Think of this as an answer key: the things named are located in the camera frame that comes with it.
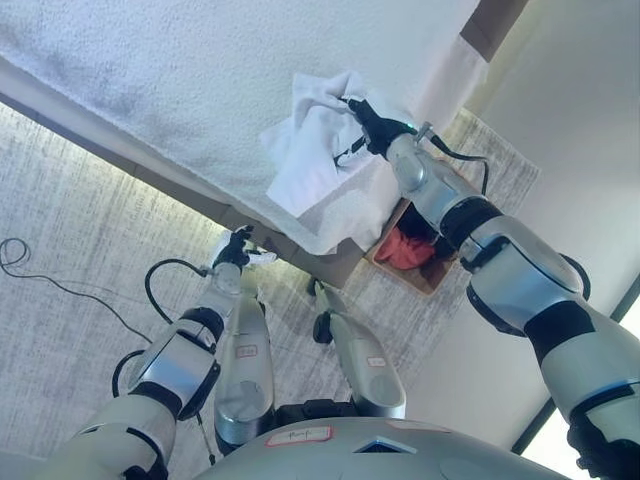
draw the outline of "white label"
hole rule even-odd
[[[236,347],[236,358],[255,357],[258,355],[257,345],[241,345]]]
[[[385,362],[382,357],[367,357],[367,363],[370,367],[386,367],[387,362]]]
[[[326,442],[333,436],[331,427],[309,427],[272,435],[265,443],[267,447],[283,447],[308,442]]]

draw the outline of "floor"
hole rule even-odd
[[[523,198],[537,174],[523,165],[515,173],[497,169],[496,191],[508,185]],[[0,239],[20,237],[32,248],[29,263],[19,271],[46,273],[69,288],[100,296],[152,338],[164,324],[145,298],[146,270],[167,257],[208,263],[222,231],[3,105],[0,167]],[[507,211],[521,200],[505,198],[501,206]],[[278,404],[346,399],[349,391],[332,346],[311,339],[315,313],[304,291],[308,275],[278,261],[263,267],[260,278]],[[203,288],[179,267],[166,267],[155,280],[157,297],[172,314],[189,308]],[[466,281],[456,267],[439,292],[426,299],[363,260],[344,295],[410,387],[462,303]],[[143,345],[99,304],[46,282],[3,275],[0,288],[0,450],[47,457],[110,398],[118,359]],[[203,417],[213,438],[211,410],[205,406]],[[207,466],[196,428],[194,422],[179,425],[172,478],[191,478]]]

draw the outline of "cardboard box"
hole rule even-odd
[[[402,215],[404,215],[410,204],[411,202],[406,199],[402,199],[400,200],[400,202],[398,202],[398,205],[394,209],[393,214],[382,230],[382,236],[376,242],[376,244],[367,252],[366,259],[376,267],[385,270],[394,277],[402,280],[402,282],[404,282],[405,284],[415,288],[420,293],[424,295],[431,295],[442,283],[444,277],[447,275],[447,272],[451,269],[451,266],[457,260],[456,255],[453,255],[449,258],[431,258],[421,267],[414,268],[412,270],[398,270],[397,268],[392,267],[386,262],[380,263],[375,260],[375,256],[378,253],[378,250],[387,240],[387,238],[391,234],[391,230],[396,226],[400,218],[402,218]]]

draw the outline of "white towel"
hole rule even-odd
[[[382,116],[409,118],[377,92],[368,92],[357,72],[328,79],[294,75],[291,116],[260,135],[278,170],[267,195],[294,217],[321,202],[372,160],[366,146],[351,152],[363,131],[340,100],[365,97]]]

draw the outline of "silver arm segment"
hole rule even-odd
[[[347,311],[330,287],[315,281],[313,288],[316,309],[320,313],[314,326],[314,338],[321,343],[334,341],[358,413],[404,418],[407,396],[378,338]]]
[[[272,427],[275,402],[269,331],[254,272],[244,270],[239,286],[214,400],[216,439],[224,454]]]

